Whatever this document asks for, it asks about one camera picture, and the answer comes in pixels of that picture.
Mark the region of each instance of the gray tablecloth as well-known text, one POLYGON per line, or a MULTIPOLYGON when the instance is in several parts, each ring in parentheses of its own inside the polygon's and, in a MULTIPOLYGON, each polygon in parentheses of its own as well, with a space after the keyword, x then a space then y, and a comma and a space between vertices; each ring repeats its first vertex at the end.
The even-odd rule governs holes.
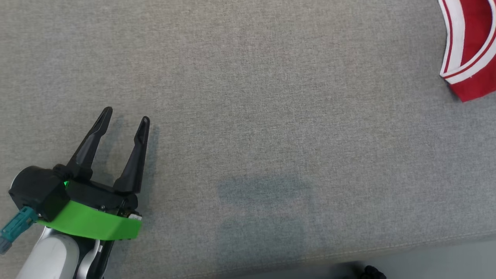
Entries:
MULTIPOLYGON (((28 165, 66 163, 106 106, 94 179, 143 115, 143 228, 108 278, 228 277, 496 232, 496 94, 438 76, 433 0, 0 1, 0 222, 28 165)), ((35 225, 0 257, 14 278, 35 225)))

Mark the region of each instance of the white trim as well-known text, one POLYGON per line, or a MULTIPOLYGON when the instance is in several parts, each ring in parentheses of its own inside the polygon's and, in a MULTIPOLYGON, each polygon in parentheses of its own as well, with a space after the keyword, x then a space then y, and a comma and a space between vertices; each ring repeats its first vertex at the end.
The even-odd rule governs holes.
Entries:
POLYGON ((438 0, 441 6, 442 15, 446 24, 446 50, 444 51, 444 59, 442 62, 441 75, 445 73, 446 64, 448 64, 447 71, 455 70, 462 64, 463 45, 465 41, 465 16, 463 14, 462 4, 460 0, 438 0))
POLYGON ((466 80, 466 79, 470 78, 471 76, 475 75, 478 71, 482 70, 485 66, 487 66, 487 64, 489 64, 489 62, 496 55, 496 43, 489 45, 491 40, 493 39, 493 37, 495 35, 495 32, 496 32, 496 16, 495 16, 496 15, 496 4, 495 4, 495 1, 489 0, 489 5, 491 6, 491 14, 493 16, 489 36, 486 39, 482 48, 477 52, 477 54, 470 61, 465 63, 459 69, 452 70, 452 71, 446 72, 446 73, 441 75, 443 77, 446 77, 446 76, 456 74, 456 73, 466 69, 465 71, 460 72, 457 75, 454 75, 452 77, 447 78, 446 80, 451 84, 466 80), (479 57, 480 57, 480 59, 474 65, 469 67, 479 57))

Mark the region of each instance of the teal connector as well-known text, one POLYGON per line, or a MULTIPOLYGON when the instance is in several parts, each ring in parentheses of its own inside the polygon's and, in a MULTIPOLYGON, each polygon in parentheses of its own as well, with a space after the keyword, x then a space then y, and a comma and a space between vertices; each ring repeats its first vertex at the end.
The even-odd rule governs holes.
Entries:
POLYGON ((34 209, 23 207, 17 215, 1 230, 0 254, 5 254, 12 242, 38 220, 34 209))

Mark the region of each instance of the red garment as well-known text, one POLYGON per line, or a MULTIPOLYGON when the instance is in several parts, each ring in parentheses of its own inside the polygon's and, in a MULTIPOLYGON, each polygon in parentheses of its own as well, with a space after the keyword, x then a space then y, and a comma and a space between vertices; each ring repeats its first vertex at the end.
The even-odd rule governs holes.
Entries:
POLYGON ((441 76, 462 102, 496 91, 496 0, 439 0, 448 32, 441 76))

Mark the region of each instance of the green plastic strip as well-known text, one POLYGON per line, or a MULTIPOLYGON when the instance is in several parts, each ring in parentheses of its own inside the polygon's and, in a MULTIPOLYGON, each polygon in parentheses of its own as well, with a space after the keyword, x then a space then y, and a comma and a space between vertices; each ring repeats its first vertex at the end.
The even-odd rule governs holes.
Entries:
POLYGON ((69 201, 51 222, 38 223, 66 234, 99 240, 134 239, 138 236, 141 221, 95 210, 69 201))

